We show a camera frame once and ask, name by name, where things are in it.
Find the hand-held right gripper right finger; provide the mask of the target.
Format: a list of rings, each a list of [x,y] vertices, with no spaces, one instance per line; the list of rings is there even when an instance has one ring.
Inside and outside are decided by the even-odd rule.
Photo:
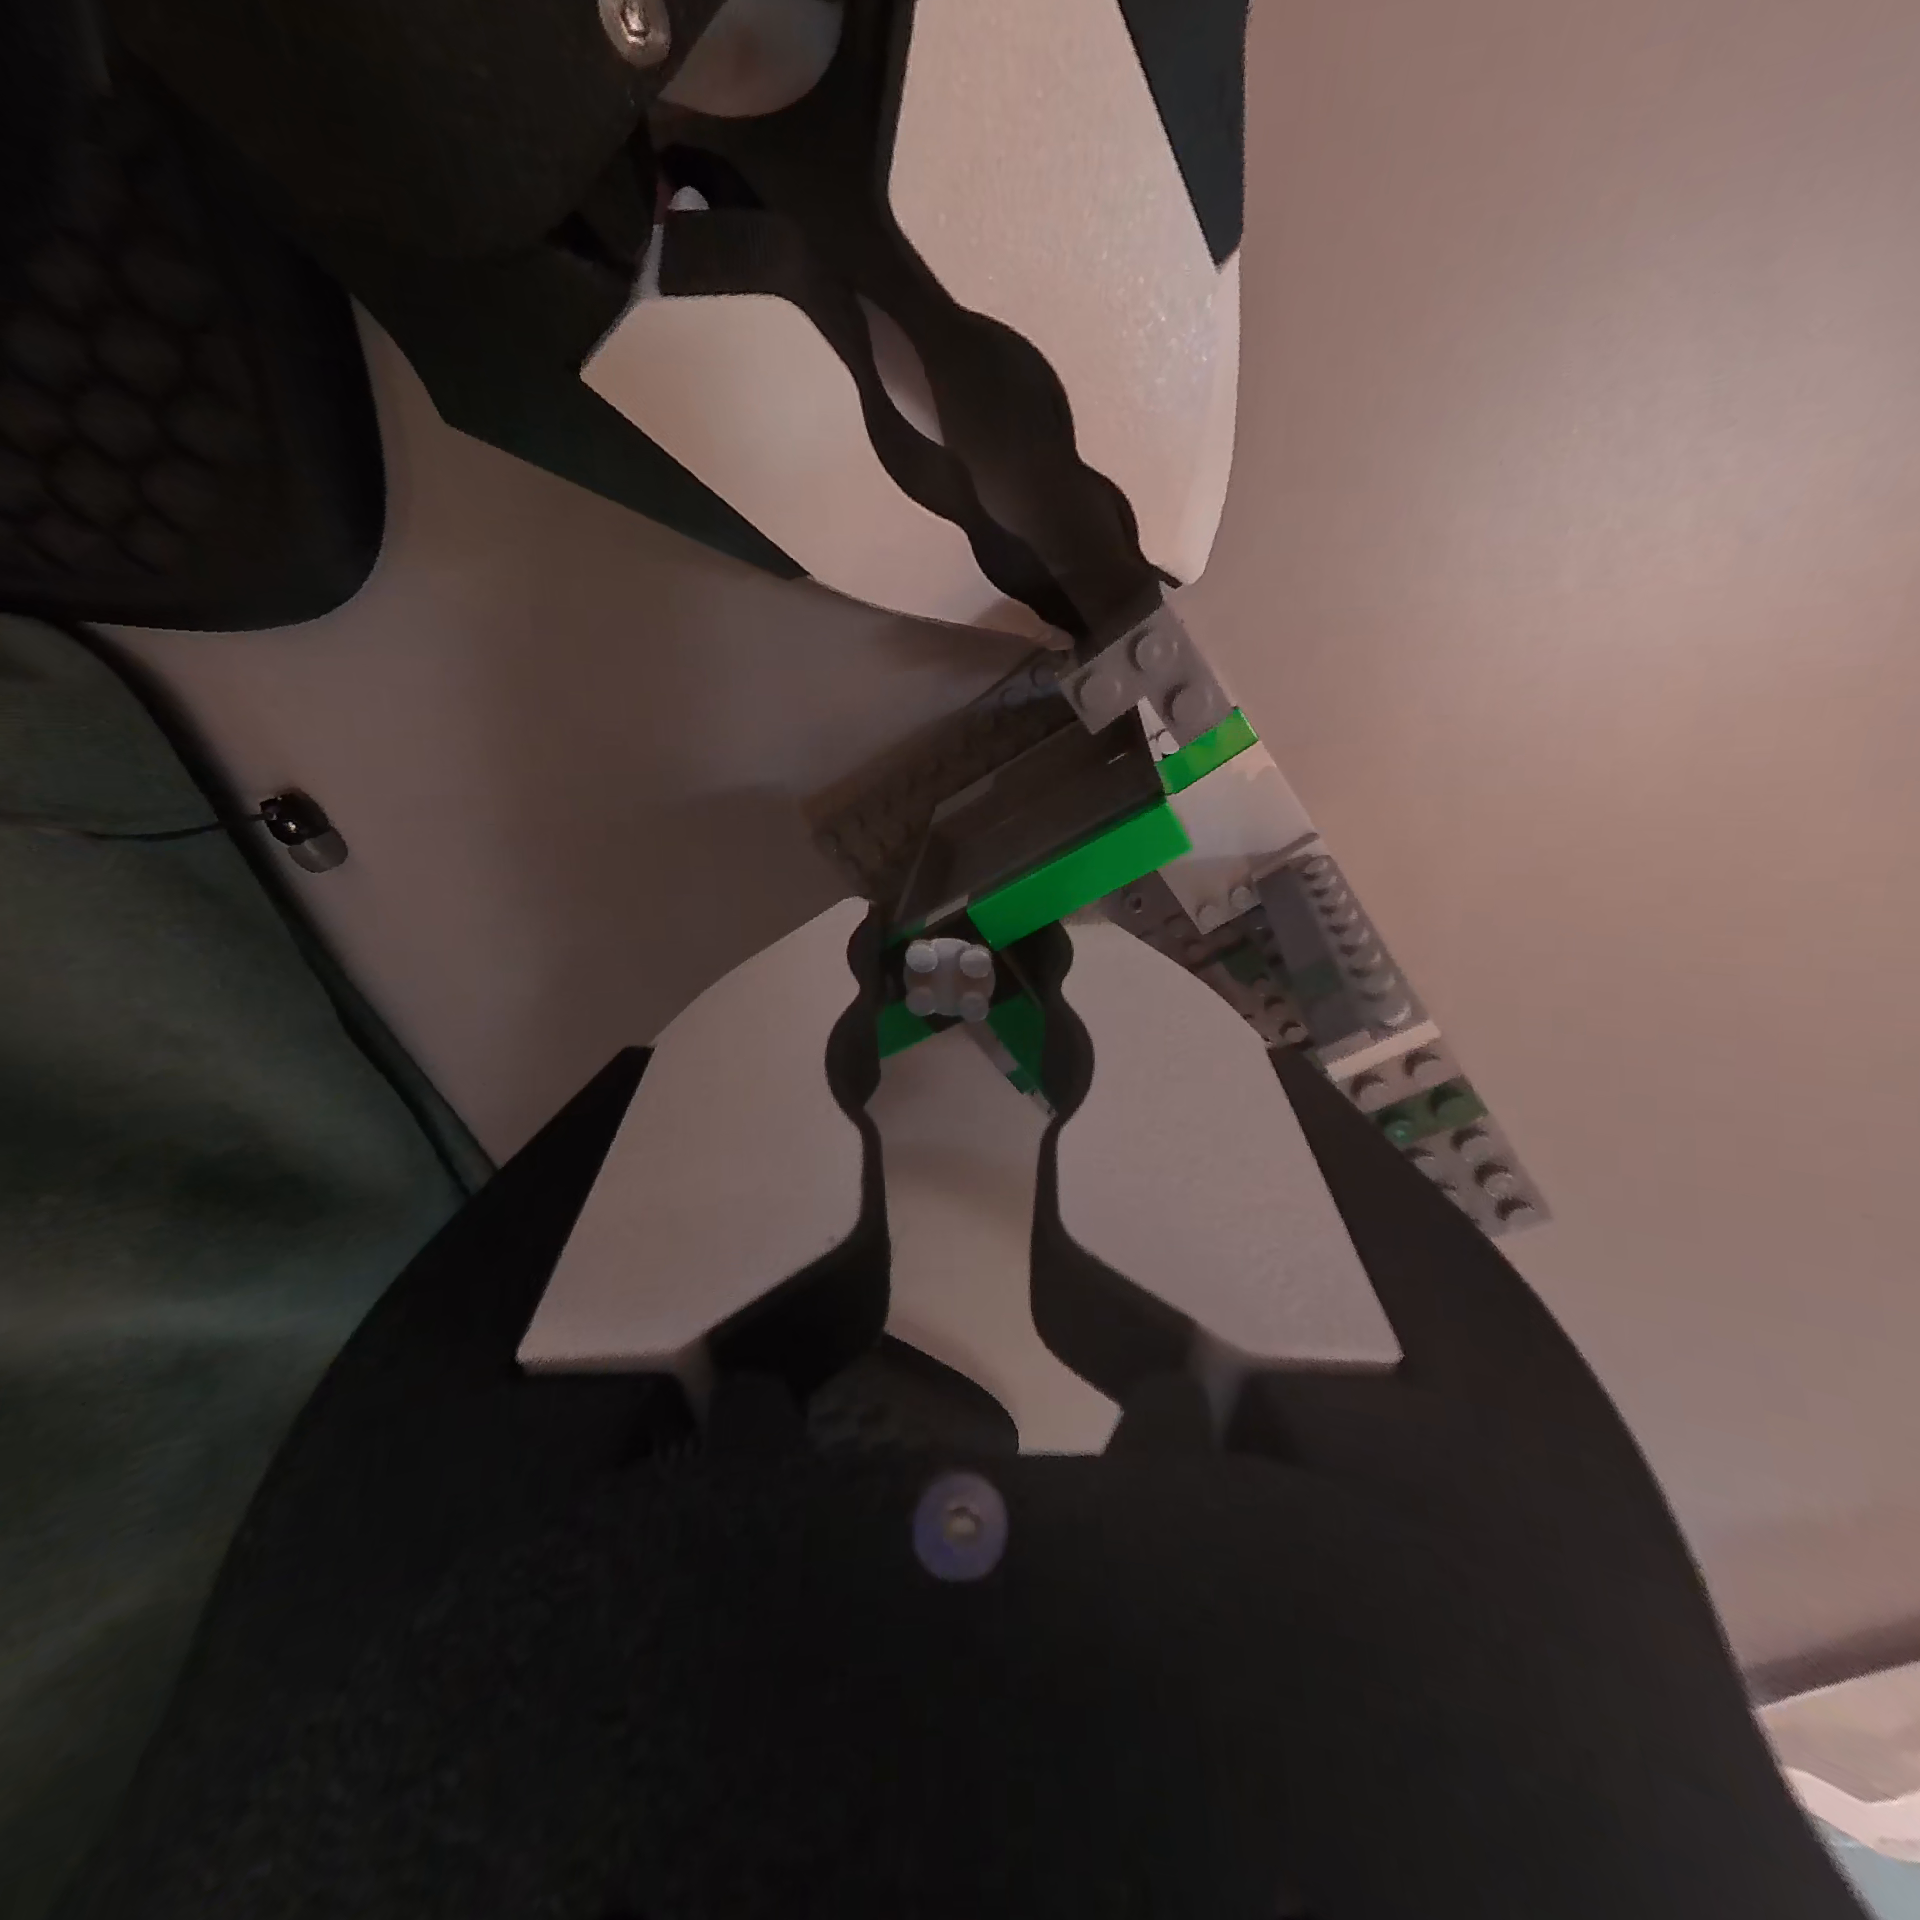
[[[1137,936],[1048,958],[1032,1312],[1074,1374],[1387,1374],[1403,1348],[1262,1036]]]

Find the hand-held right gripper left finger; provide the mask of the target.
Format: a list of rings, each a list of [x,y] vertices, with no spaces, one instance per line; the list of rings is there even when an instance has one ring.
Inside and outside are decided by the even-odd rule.
[[[674,1014],[520,1336],[520,1371],[828,1381],[878,1344],[892,1303],[865,1114],[878,961],[878,918],[849,898]]]

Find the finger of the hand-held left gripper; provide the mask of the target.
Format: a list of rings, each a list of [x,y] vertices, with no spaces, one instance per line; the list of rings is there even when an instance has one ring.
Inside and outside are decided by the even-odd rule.
[[[912,618],[1058,638],[912,502],[823,329],[779,298],[639,298],[580,364],[584,386],[665,446],[817,587]]]
[[[1229,491],[1243,278],[1122,4],[915,4],[890,202],[957,304],[1042,352],[1149,564],[1197,581]]]

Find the grey toy brick model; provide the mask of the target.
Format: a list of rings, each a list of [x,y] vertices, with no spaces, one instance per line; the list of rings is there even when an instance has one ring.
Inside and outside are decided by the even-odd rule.
[[[954,716],[813,796],[807,826],[832,871],[890,918],[884,892],[935,806],[982,774],[1068,724],[1118,737],[1129,712],[1165,753],[1227,708],[1243,706],[1163,604],[1107,644],[1032,654]],[[1192,853],[1068,924],[1115,924],[1208,982],[1273,1056],[1304,1058],[1485,1239],[1550,1222],[1545,1191],[1262,737],[1174,812]]]

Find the green topped toy brick door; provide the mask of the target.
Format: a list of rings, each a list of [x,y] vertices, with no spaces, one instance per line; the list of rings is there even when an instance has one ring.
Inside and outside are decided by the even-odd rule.
[[[890,884],[878,1056],[890,1061],[964,1028],[1007,1081],[1048,1106],[1042,1006],[1014,958],[1192,853],[1174,799],[1255,746],[1243,708],[1157,753],[1129,712],[1118,737],[1077,724],[940,799]]]

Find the grey desk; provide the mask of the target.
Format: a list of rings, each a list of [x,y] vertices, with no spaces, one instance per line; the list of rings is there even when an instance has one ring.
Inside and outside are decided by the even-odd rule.
[[[1915,4],[1255,4],[1183,614],[1552,1219],[1512,1262],[1758,1692],[1915,1657]],[[110,629],[350,841],[307,916],[492,1158],[845,884],[993,638],[439,421],[360,598]]]

